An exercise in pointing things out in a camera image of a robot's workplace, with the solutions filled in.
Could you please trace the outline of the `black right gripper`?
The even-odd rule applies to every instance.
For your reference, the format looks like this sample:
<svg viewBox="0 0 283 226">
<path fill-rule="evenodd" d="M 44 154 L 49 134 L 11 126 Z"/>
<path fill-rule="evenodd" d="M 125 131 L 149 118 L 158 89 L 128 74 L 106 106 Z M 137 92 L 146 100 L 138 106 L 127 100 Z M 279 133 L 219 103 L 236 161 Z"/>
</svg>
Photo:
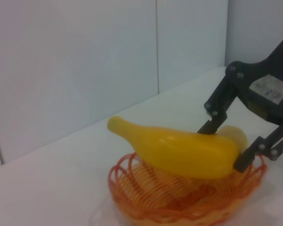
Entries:
<svg viewBox="0 0 283 226">
<path fill-rule="evenodd" d="M 227 119 L 226 111 L 236 97 L 263 120 L 283 124 L 283 40 L 264 60 L 257 63 L 234 61 L 226 68 L 210 98 L 204 104 L 211 120 L 197 133 L 215 134 Z"/>
</svg>

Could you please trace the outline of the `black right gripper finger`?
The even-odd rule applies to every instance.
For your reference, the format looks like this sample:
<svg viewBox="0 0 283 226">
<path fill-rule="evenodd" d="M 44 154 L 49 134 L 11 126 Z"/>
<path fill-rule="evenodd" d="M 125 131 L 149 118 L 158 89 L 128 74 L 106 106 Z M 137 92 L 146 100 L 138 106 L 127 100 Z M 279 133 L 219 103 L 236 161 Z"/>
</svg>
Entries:
<svg viewBox="0 0 283 226">
<path fill-rule="evenodd" d="M 234 169 L 244 172 L 255 159 L 255 156 L 265 156 L 275 161 L 283 154 L 283 124 L 276 128 L 266 138 L 258 137 L 234 163 Z"/>
</svg>

